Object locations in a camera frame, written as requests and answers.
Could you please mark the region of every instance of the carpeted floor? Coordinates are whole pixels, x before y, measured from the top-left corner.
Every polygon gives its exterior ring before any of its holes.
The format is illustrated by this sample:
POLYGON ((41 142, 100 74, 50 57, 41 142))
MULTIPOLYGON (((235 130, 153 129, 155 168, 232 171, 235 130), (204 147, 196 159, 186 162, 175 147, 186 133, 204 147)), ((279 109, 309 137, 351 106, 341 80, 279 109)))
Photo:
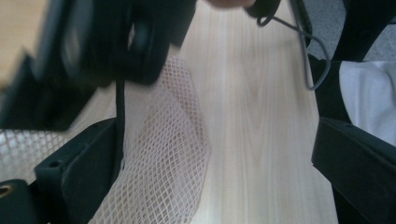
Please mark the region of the carpeted floor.
MULTIPOLYGON (((306 10, 312 22, 314 35, 321 38, 329 54, 334 54, 343 29, 346 10, 342 0, 304 0, 306 10)), ((320 47, 312 42, 308 52, 318 58, 324 58, 320 47)), ((396 25, 388 25, 375 41, 364 61, 396 62, 396 25)))

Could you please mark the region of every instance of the human hand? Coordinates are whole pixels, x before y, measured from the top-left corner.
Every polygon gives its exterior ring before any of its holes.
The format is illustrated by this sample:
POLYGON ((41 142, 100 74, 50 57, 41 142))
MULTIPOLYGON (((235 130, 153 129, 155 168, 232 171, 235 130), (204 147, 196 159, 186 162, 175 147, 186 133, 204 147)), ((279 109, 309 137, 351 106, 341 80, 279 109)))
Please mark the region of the human hand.
POLYGON ((251 7, 256 0, 207 0, 214 7, 251 7))

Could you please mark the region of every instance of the white cloth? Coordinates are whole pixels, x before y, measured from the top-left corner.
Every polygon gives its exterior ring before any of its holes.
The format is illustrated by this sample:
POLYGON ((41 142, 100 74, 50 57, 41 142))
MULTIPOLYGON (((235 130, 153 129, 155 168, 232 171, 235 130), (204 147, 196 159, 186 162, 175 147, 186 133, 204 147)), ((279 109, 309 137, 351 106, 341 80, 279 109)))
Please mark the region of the white cloth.
POLYGON ((340 87, 352 123, 396 146, 396 64, 342 62, 340 87))

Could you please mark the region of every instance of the light wood surface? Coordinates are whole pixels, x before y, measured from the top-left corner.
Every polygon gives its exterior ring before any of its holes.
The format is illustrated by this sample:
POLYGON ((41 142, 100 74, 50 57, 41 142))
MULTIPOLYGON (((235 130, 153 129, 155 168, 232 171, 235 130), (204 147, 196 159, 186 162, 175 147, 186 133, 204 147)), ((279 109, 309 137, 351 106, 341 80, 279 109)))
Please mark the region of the light wood surface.
MULTIPOLYGON (((292 22, 288 1, 276 15, 292 22)), ((192 223, 337 223, 331 185, 310 160, 318 113, 297 34, 201 1, 181 56, 212 147, 192 223)))

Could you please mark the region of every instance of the black cord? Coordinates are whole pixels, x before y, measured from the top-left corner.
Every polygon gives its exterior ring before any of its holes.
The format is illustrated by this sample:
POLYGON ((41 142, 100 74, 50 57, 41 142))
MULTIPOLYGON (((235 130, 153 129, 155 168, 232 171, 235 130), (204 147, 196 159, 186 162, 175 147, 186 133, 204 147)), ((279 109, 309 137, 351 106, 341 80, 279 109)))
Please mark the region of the black cord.
POLYGON ((311 34, 305 32, 305 31, 301 30, 299 26, 293 26, 293 25, 287 23, 286 21, 283 21, 280 18, 275 17, 275 16, 267 17, 265 19, 265 21, 262 21, 262 18, 258 18, 257 19, 257 24, 259 26, 265 26, 270 20, 277 21, 277 22, 281 23, 282 25, 285 25, 285 26, 289 27, 291 30, 294 30, 294 31, 296 31, 296 32, 298 32, 300 34, 300 42, 301 42, 302 49, 303 49, 302 53, 303 53, 303 60, 304 60, 305 85, 306 85, 306 87, 309 90, 315 91, 323 83, 324 79, 326 79, 327 75, 329 74, 330 67, 331 67, 331 64, 332 64, 330 56, 329 56, 329 53, 327 52, 326 47, 323 44, 323 41, 321 41, 316 36, 311 35, 311 34), (318 80, 318 82, 316 84, 314 84, 312 87, 309 86, 308 61, 306 60, 306 47, 305 47, 305 42, 303 40, 303 36, 316 41, 320 45, 320 47, 322 48, 323 53, 324 53, 325 58, 326 58, 326 67, 325 67, 322 75, 320 76, 320 79, 318 80))

